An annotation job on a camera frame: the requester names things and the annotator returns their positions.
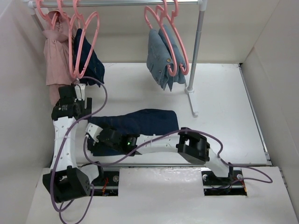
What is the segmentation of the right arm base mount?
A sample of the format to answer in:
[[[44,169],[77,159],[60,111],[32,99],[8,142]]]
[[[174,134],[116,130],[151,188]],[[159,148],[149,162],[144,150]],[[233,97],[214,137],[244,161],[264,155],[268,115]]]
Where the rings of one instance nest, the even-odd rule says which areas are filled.
[[[202,170],[203,191],[205,196],[247,196],[240,168],[230,168],[228,177],[217,177],[210,170]]]

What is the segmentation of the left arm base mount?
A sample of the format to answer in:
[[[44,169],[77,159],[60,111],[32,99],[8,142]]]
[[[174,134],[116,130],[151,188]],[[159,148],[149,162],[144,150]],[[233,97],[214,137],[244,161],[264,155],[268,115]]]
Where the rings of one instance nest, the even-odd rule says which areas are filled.
[[[94,196],[118,196],[120,182],[120,169],[104,167],[103,172],[92,181]]]

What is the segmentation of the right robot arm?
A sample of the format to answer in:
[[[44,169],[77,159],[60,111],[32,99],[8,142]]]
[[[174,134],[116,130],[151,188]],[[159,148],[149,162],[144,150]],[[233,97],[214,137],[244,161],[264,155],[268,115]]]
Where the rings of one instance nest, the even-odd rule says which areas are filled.
[[[229,185],[235,180],[232,165],[223,162],[211,149],[205,134],[190,128],[181,128],[160,136],[147,136],[122,134],[109,126],[101,128],[90,124],[86,133],[93,140],[89,148],[92,153],[103,152],[105,148],[125,158],[161,152],[177,153],[190,164],[209,168],[219,185]]]

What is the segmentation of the dark blue denim trousers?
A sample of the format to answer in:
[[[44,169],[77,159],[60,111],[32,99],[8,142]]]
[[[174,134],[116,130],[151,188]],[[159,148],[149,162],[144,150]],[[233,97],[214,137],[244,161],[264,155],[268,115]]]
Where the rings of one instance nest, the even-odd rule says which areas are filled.
[[[179,129],[174,111],[142,109],[120,116],[90,117],[89,123],[109,125],[121,134],[165,135]]]

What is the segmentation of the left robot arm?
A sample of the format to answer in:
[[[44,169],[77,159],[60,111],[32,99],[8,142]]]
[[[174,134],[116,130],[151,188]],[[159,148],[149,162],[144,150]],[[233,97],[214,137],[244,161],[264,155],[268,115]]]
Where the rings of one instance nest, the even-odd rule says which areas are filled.
[[[43,184],[55,203],[62,203],[89,196],[91,183],[104,181],[102,167],[76,162],[76,131],[78,122],[92,112],[92,99],[85,97],[85,85],[76,84],[58,89],[59,100],[51,118],[55,129],[55,145],[50,172],[43,175]]]

